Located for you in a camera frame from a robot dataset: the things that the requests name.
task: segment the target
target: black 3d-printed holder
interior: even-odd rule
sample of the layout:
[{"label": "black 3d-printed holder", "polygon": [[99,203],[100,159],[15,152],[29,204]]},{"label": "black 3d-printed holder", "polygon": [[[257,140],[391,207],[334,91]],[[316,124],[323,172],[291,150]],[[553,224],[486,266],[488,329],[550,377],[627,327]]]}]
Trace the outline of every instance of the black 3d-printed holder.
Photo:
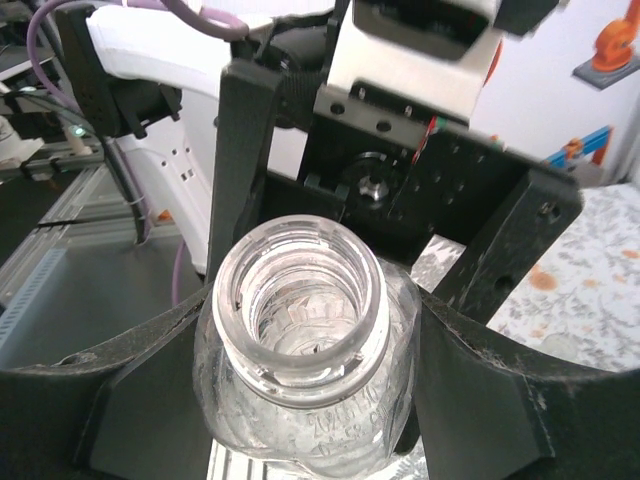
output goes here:
[{"label": "black 3d-printed holder", "polygon": [[[422,432],[431,480],[637,477],[640,371],[581,367],[484,326],[578,215],[576,185],[453,122],[412,166],[424,123],[383,94],[342,98],[341,114],[316,102],[300,176],[285,179],[267,172],[283,90],[280,74],[242,60],[222,78],[209,279],[237,239],[280,215],[340,221],[405,266],[448,236],[466,249],[435,295],[422,292],[415,411],[397,451]],[[356,121],[365,110],[375,123]],[[401,179],[375,209],[354,194],[363,150]],[[191,367],[209,290],[58,364],[0,372],[0,478],[205,478],[211,435]]]}]

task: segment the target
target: white machine housing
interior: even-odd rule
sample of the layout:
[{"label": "white machine housing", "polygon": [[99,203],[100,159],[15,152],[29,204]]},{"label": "white machine housing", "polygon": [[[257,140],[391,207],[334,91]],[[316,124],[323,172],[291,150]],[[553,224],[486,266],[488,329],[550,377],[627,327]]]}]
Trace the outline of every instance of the white machine housing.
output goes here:
[{"label": "white machine housing", "polygon": [[0,169],[18,168],[43,145],[41,138],[23,140],[9,120],[0,116]]},{"label": "white machine housing", "polygon": [[[452,3],[472,5],[492,21],[500,1],[452,0]],[[356,80],[362,80],[457,118],[471,117],[501,32],[487,28],[460,61],[450,62],[358,30],[352,8],[349,7],[340,30],[329,85],[350,91]],[[243,20],[252,29],[271,23],[268,17],[243,17]],[[94,12],[87,19],[87,26],[107,73],[122,79],[150,80],[214,99],[219,97],[220,75],[230,60],[228,45],[193,30],[173,14],[110,5]],[[146,129],[145,139],[130,135],[118,139],[118,144],[129,157],[145,196],[156,211],[169,210],[184,236],[194,266],[204,274],[211,183],[203,177],[193,152],[188,151],[190,142],[182,122],[168,118]],[[277,149],[277,138],[273,144]]]}]

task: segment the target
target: floral tablecloth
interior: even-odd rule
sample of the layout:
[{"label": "floral tablecloth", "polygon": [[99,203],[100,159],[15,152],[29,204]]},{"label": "floral tablecloth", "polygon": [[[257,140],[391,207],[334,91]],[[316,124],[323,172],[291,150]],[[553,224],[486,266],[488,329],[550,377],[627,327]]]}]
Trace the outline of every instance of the floral tablecloth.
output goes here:
[{"label": "floral tablecloth", "polygon": [[[531,348],[604,370],[640,367],[640,191],[584,190],[578,219],[502,305],[489,327]],[[432,291],[463,247],[434,238],[414,266]],[[212,480],[295,480],[214,446]],[[370,480],[427,478],[421,442]]]}]

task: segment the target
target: screw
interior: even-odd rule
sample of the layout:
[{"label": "screw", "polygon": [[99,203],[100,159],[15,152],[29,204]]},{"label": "screw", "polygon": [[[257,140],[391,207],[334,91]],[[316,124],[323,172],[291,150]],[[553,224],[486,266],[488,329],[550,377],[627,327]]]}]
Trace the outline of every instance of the screw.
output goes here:
[{"label": "screw", "polygon": [[549,215],[553,211],[554,207],[555,205],[553,203],[546,202],[540,207],[540,210],[538,211],[538,213],[540,213],[540,215],[543,215],[543,216]]},{"label": "screw", "polygon": [[394,220],[402,220],[404,218],[404,212],[402,210],[394,210],[391,212],[391,218]]},{"label": "screw", "polygon": [[458,192],[464,190],[464,181],[461,179],[454,180],[453,188],[455,188]]}]

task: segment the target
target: green light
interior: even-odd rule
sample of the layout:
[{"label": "green light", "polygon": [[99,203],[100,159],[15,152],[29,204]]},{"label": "green light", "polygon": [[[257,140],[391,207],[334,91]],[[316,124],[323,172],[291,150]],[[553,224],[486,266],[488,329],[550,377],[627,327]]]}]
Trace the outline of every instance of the green light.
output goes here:
[{"label": "green light", "polygon": [[74,137],[82,137],[84,136],[85,133],[87,133],[87,131],[84,128],[82,128],[80,125],[70,126],[69,131],[71,132],[71,135],[73,135]]}]

